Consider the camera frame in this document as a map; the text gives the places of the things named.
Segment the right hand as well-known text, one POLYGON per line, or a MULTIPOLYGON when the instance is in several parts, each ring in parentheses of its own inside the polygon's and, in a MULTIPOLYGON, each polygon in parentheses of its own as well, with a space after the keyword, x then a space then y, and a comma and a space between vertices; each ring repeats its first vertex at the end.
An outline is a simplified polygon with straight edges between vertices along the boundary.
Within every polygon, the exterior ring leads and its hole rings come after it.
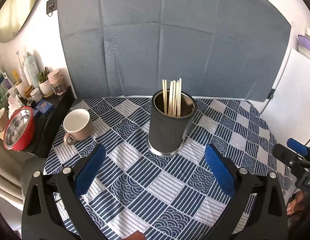
POLYGON ((299 190, 295 192, 286 205, 288 218, 299 220, 310 213, 310 193, 299 190))

